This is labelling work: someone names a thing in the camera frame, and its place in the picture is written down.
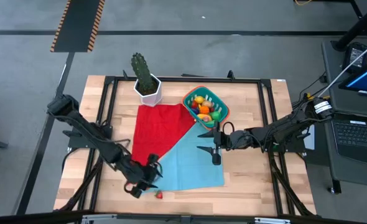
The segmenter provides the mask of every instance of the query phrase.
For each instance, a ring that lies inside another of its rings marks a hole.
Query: orange toy fruit
[[[209,112],[210,112],[210,109],[207,106],[201,106],[200,107],[200,113],[208,114]]]

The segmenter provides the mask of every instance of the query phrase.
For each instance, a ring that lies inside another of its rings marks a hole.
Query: gray carpet
[[[56,29],[65,3],[0,0],[0,29]],[[367,1],[360,8],[367,11]],[[109,0],[100,30],[347,30],[356,21],[346,3],[311,2],[299,7],[291,0]],[[156,75],[225,77],[233,70],[236,77],[283,78],[295,101],[300,90],[324,72],[322,38],[98,36],[92,53],[75,55],[64,93],[80,100],[88,75],[121,75],[122,69],[133,75],[130,56],[141,52]],[[9,143],[8,149],[0,150],[0,215],[14,212],[45,107],[67,57],[49,52],[52,39],[0,36],[0,140]],[[322,86],[316,83],[310,91]],[[65,124],[55,122],[28,213],[52,210],[68,142],[64,129]],[[367,186],[343,183],[343,193],[331,195],[326,191],[328,168],[308,169],[319,215],[367,222]]]

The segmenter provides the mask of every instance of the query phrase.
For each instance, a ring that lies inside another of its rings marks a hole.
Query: small red object
[[[155,194],[156,198],[158,199],[163,199],[163,193],[161,192],[161,190],[158,190]]]
[[[193,101],[191,107],[198,108],[198,103],[196,101]]]

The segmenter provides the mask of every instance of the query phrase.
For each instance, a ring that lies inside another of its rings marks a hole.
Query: teal basket
[[[214,127],[214,123],[204,122],[202,119],[200,119],[191,109],[190,106],[192,105],[192,102],[194,101],[196,96],[202,96],[205,100],[210,101],[213,104],[214,111],[219,111],[221,114],[221,118],[219,122],[224,122],[229,117],[229,108],[222,102],[219,97],[217,97],[211,90],[209,90],[205,86],[198,86],[194,89],[192,89],[186,96],[182,98],[182,104],[186,107],[186,109],[189,110],[189,113],[198,121],[200,122],[204,127],[207,129],[211,129]]]

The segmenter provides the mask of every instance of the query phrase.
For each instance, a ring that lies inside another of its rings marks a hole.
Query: white pot
[[[163,99],[163,96],[161,95],[161,81],[158,78],[156,78],[153,74],[151,74],[151,76],[159,84],[159,86],[157,87],[157,91],[155,93],[146,95],[146,96],[142,96],[142,94],[136,90],[136,87],[138,85],[138,79],[136,80],[135,85],[134,85],[135,92],[138,93],[138,95],[141,97],[142,104],[146,106],[155,106],[156,104],[161,102],[161,99]]]

